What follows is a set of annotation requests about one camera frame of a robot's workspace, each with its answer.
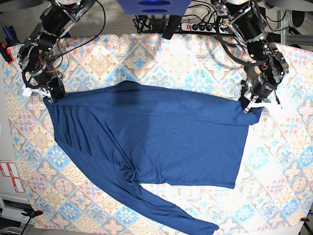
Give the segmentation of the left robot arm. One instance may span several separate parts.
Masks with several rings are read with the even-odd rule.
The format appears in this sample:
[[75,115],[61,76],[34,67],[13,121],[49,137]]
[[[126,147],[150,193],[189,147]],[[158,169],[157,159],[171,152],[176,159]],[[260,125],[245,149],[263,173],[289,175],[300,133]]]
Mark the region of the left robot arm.
[[[265,18],[255,0],[214,0],[217,18],[214,29],[217,38],[226,54],[236,63],[245,67],[260,69],[260,74],[254,80],[241,82],[242,91],[239,99],[245,113],[270,105],[268,97],[275,93],[278,85],[289,72],[289,66],[278,50],[275,42],[268,39],[265,32]],[[246,62],[235,57],[227,48],[220,33],[220,23],[226,26],[243,42],[254,62]]]

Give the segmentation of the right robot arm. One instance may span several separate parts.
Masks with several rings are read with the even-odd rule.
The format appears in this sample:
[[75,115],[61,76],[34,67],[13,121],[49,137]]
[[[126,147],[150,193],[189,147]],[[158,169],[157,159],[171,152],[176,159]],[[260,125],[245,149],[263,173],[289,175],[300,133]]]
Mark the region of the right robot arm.
[[49,103],[65,95],[63,74],[55,60],[63,59],[61,39],[95,4],[93,0],[80,0],[62,4],[52,0],[41,15],[41,22],[24,41],[17,59],[22,79],[28,92],[45,96]]

